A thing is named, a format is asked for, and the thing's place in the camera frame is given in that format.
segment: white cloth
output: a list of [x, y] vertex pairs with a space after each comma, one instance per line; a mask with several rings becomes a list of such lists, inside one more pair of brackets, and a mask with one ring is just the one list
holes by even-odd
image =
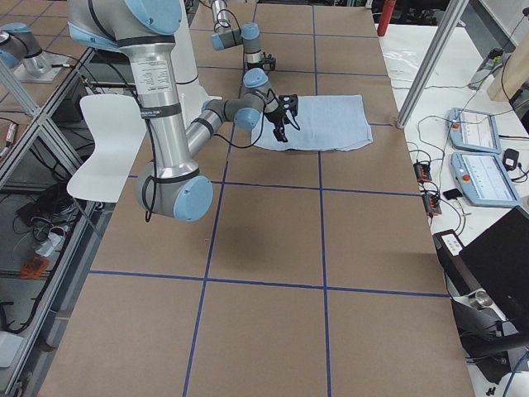
[[[255, 144], [272, 151], [351, 151], [373, 142], [371, 127], [364, 114], [361, 95], [318, 95], [299, 97], [296, 131], [285, 126], [288, 142], [277, 142], [274, 125], [264, 119], [263, 135]], [[260, 134], [261, 122], [253, 129], [251, 141]]]

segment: brown table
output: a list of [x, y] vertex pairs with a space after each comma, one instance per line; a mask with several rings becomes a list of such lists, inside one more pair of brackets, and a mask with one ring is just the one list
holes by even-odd
[[[215, 201], [193, 224], [145, 223], [131, 177], [39, 395], [473, 395], [369, 11], [230, 9], [260, 24], [278, 93], [362, 94], [374, 143], [212, 139], [197, 160]], [[211, 26], [201, 6], [200, 81], [234, 98], [241, 48], [214, 52]], [[132, 173], [148, 160], [144, 147]]]

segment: metal post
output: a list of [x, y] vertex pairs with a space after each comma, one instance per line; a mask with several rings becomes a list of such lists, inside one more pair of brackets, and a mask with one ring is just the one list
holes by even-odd
[[417, 71], [417, 76], [413, 80], [410, 92], [407, 94], [400, 113], [398, 114], [396, 122], [397, 128], [404, 128], [406, 126], [407, 121], [412, 115], [413, 109], [417, 105], [417, 102], [422, 95], [422, 90], [427, 85], [428, 79], [433, 73], [433, 70], [437, 65], [437, 61], [441, 57], [446, 43], [450, 39], [450, 36], [454, 31], [457, 22], [460, 20], [461, 14], [465, 10], [468, 2], [469, 0], [451, 0], [450, 4], [448, 5], [445, 15], [441, 20], [441, 24], [437, 28], [436, 34], [431, 40], [430, 47], [428, 48], [427, 54], [421, 63], [421, 67]]
[[39, 105], [33, 100], [11, 70], [0, 60], [0, 82], [9, 90], [11, 95], [21, 104], [24, 112], [36, 116], [40, 112]]

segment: white panel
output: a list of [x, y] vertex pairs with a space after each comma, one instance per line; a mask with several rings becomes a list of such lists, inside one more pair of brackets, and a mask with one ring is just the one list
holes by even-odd
[[[508, 36], [522, 19], [522, 10], [529, 7], [529, 0], [480, 0], [480, 2]], [[512, 35], [512, 41], [516, 45], [520, 44], [527, 33], [529, 33], [529, 21], [522, 21]]]

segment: white table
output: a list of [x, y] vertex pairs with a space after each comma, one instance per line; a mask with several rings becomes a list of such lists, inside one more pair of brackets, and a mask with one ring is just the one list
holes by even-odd
[[[390, 25], [385, 37], [381, 37], [380, 45], [384, 52], [384, 58], [389, 70], [389, 77], [392, 80], [393, 94], [400, 108], [408, 93], [407, 89], [412, 84], [417, 66], [421, 63], [431, 39], [436, 31], [430, 26], [403, 26]], [[387, 54], [393, 52], [395, 55], [402, 55], [403, 61], [388, 60]], [[462, 27], [455, 29], [448, 45], [445, 48], [435, 72], [431, 76], [428, 86], [465, 86], [471, 81], [475, 70], [481, 63], [482, 57], [475, 48], [472, 40]], [[452, 108], [462, 108], [470, 98], [472, 100], [466, 106], [469, 110], [483, 112], [501, 113], [511, 109], [508, 103], [494, 102], [488, 98], [486, 88], [493, 81], [493, 77], [485, 80], [482, 88], [475, 93], [468, 88], [428, 88], [425, 89], [421, 99], [415, 108], [410, 121], [406, 125], [405, 133], [408, 142], [413, 142], [419, 149], [431, 154], [432, 159], [441, 157], [441, 152], [436, 148], [426, 145], [419, 140], [417, 124], [427, 116], [437, 115], [446, 118]], [[520, 120], [514, 112], [508, 112], [497, 116], [498, 131], [500, 135], [527, 136]], [[431, 164], [431, 176], [437, 185], [440, 185], [441, 192], [454, 187], [458, 187], [452, 175], [450, 167], [450, 154], [454, 148], [450, 142], [446, 144], [447, 124], [440, 118], [428, 118], [420, 125], [422, 139], [439, 147], [446, 146], [446, 158], [441, 161], [434, 161]], [[501, 140], [502, 149], [513, 148], [520, 152], [519, 161], [522, 162], [523, 169], [529, 168], [529, 141]], [[410, 150], [416, 149], [411, 144]], [[411, 154], [413, 161], [416, 159], [416, 152]], [[427, 160], [426, 155], [419, 154], [419, 160]], [[513, 171], [512, 177], [518, 176]], [[524, 203], [527, 205], [529, 195], [529, 182], [516, 184], [516, 188]], [[481, 208], [471, 206], [465, 198], [460, 198], [466, 213], [471, 215], [466, 217], [466, 226], [460, 235], [464, 244], [474, 240], [481, 232], [490, 227], [494, 222], [508, 212], [506, 208]], [[431, 223], [431, 232], [436, 233], [446, 229], [455, 229], [458, 225], [458, 216], [448, 205], [441, 203], [442, 215], [434, 217]], [[485, 396], [485, 392], [493, 385], [483, 377], [476, 366], [469, 366], [469, 373], [474, 384], [476, 396]], [[496, 395], [502, 395], [503, 389], [508, 381], [508, 375], [504, 376], [502, 382], [496, 390]], [[513, 379], [508, 397], [527, 396], [529, 390], [529, 373], [519, 373]]]

